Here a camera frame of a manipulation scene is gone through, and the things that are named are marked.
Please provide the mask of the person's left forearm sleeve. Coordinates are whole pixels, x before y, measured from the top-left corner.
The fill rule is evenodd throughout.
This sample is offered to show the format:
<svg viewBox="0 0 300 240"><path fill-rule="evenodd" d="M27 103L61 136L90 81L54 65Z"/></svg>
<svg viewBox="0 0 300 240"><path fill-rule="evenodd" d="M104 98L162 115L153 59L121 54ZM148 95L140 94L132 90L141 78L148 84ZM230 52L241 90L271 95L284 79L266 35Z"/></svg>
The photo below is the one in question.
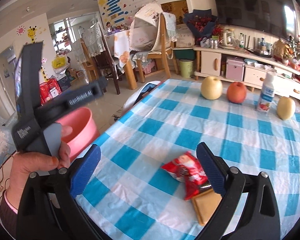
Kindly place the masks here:
<svg viewBox="0 0 300 240"><path fill-rule="evenodd" d="M0 204L0 219L6 231L15 239L17 229L18 210L10 204L6 197L6 191L2 194Z"/></svg>

